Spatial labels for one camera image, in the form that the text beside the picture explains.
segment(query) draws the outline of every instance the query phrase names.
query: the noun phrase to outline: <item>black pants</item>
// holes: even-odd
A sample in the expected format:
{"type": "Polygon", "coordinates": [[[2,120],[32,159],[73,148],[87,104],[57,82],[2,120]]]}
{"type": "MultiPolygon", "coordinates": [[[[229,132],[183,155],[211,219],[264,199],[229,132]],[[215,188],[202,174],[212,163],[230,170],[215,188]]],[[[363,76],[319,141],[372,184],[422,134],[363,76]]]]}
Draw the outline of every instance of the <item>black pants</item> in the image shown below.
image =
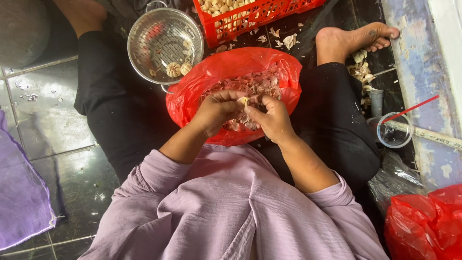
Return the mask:
{"type": "MultiPolygon", "coordinates": [[[[359,109],[361,83],[340,63],[301,73],[302,95],[292,125],[328,167],[355,191],[379,168],[377,147],[359,109]]],[[[79,38],[79,87],[74,107],[88,125],[120,182],[179,127],[170,119],[165,95],[136,75],[126,42],[115,33],[91,31],[79,38]]],[[[281,178],[293,184],[279,147],[255,146],[281,178]]]]}

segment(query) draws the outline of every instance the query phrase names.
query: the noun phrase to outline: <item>leg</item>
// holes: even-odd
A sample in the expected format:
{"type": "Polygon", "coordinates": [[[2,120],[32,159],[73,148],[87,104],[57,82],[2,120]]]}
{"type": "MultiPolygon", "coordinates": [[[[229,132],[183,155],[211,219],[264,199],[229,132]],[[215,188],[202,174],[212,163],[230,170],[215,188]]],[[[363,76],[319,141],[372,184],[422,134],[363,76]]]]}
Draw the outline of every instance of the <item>leg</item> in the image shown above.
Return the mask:
{"type": "Polygon", "coordinates": [[[79,37],[79,86],[74,107],[87,116],[91,132],[123,182],[178,126],[170,119],[162,97],[141,84],[129,62],[127,43],[114,32],[100,31],[99,14],[88,17],[99,4],[92,0],[55,2],[79,37]]]}
{"type": "MultiPolygon", "coordinates": [[[[361,82],[349,75],[344,63],[351,53],[365,46],[389,46],[382,37],[391,34],[397,37],[399,31],[381,23],[350,32],[325,28],[316,37],[318,67],[301,73],[303,92],[291,115],[293,127],[353,191],[377,173],[380,160],[359,109],[361,82]]],[[[293,184],[279,147],[270,145],[260,152],[284,181],[293,184]]]]}

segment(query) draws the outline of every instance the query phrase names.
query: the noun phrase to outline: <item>sleeve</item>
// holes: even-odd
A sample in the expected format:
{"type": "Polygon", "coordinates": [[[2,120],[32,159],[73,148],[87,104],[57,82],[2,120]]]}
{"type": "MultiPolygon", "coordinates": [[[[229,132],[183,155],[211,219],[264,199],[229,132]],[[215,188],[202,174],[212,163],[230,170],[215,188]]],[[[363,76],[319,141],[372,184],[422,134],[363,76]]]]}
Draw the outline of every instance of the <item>sleeve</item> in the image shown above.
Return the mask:
{"type": "Polygon", "coordinates": [[[356,259],[389,259],[380,245],[374,226],[355,201],[350,187],[341,176],[335,175],[340,183],[306,196],[332,219],[356,259]]]}
{"type": "Polygon", "coordinates": [[[157,207],[179,186],[189,167],[153,150],[114,191],[95,240],[81,259],[116,259],[130,236],[143,232],[146,226],[157,230],[151,249],[161,244],[163,237],[168,238],[171,232],[171,216],[158,216],[157,207]]]}

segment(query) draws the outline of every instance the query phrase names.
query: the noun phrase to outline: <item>colander handle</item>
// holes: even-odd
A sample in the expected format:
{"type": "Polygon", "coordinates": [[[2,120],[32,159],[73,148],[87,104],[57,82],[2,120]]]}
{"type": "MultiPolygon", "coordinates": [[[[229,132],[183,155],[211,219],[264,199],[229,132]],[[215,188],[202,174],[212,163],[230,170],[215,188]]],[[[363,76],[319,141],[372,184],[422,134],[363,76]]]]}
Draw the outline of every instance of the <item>colander handle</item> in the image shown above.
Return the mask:
{"type": "Polygon", "coordinates": [[[152,0],[151,2],[149,2],[149,4],[146,5],[146,9],[145,9],[145,12],[148,12],[150,10],[148,10],[148,8],[150,8],[155,2],[159,2],[159,3],[162,3],[165,7],[168,7],[168,5],[162,1],[162,0],[152,0]]]}
{"type": "Polygon", "coordinates": [[[170,92],[168,91],[167,89],[165,89],[165,86],[164,85],[160,85],[162,87],[162,90],[165,91],[167,94],[173,94],[173,92],[170,92]]]}

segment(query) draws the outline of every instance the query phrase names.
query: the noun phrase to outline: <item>lavender shirt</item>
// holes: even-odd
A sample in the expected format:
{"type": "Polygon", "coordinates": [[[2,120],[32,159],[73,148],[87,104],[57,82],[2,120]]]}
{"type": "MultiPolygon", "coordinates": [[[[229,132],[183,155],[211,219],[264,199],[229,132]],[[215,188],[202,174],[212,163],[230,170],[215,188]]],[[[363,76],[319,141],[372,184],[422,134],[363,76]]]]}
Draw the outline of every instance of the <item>lavender shirt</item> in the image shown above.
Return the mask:
{"type": "Polygon", "coordinates": [[[248,145],[204,145],[191,165],[153,150],[115,190],[81,260],[388,259],[342,177],[302,194],[248,145]]]}

